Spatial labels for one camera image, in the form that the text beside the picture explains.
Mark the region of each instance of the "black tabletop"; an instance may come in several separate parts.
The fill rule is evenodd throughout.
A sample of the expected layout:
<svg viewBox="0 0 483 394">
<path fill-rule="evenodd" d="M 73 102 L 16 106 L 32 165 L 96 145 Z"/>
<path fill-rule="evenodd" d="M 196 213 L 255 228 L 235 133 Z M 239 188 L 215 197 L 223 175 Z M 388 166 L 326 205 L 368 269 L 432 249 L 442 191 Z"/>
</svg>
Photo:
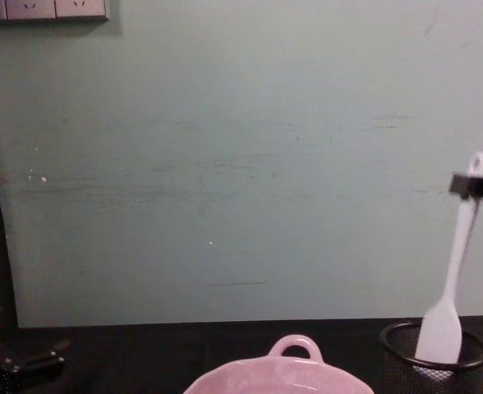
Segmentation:
<svg viewBox="0 0 483 394">
<path fill-rule="evenodd" d="M 233 360 L 266 355 L 281 337 L 311 337 L 327 364 L 384 392 L 381 330 L 401 319 L 189 323 L 105 328 L 20 330 L 9 345 L 18 353 L 45 350 L 62 339 L 67 366 L 60 381 L 27 394 L 176 394 L 203 373 Z M 483 336 L 483 317 L 463 326 Z M 290 350 L 288 355 L 302 355 Z"/>
</svg>

